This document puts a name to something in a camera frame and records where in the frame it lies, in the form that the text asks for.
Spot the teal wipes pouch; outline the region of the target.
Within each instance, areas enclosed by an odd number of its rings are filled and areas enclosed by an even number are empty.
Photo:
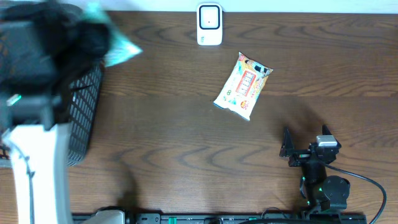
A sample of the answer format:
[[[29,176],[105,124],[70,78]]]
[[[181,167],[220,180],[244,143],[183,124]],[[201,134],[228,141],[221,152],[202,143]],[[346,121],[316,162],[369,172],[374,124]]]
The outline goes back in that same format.
[[[142,49],[119,30],[99,3],[89,2],[83,10],[82,18],[90,22],[103,23],[110,29],[110,49],[104,56],[105,67],[127,62],[142,53]]]

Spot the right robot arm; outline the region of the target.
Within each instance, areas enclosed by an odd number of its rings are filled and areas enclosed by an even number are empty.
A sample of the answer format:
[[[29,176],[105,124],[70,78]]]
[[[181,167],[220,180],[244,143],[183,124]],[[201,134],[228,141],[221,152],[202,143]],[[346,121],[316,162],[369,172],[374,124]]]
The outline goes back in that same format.
[[[284,129],[279,156],[287,157],[290,167],[301,168],[300,191],[311,212],[340,212],[347,208],[350,182],[326,173],[327,165],[336,160],[340,148],[341,144],[325,125],[307,149],[296,149],[289,129]]]

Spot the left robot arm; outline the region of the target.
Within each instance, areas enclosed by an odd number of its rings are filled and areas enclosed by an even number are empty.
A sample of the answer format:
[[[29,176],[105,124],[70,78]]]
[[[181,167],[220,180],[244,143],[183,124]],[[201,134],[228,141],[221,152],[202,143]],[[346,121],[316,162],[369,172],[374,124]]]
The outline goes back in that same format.
[[[75,83],[103,64],[110,31],[58,1],[1,4],[1,141],[19,223],[71,223],[68,152]]]

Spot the yellow wet wipes pack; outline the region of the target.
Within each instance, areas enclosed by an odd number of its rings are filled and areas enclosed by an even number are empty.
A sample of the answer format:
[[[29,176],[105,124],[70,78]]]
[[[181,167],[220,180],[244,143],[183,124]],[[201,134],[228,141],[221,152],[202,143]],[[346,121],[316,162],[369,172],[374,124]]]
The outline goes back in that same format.
[[[272,72],[272,68],[239,52],[233,71],[213,104],[249,121],[259,95]]]

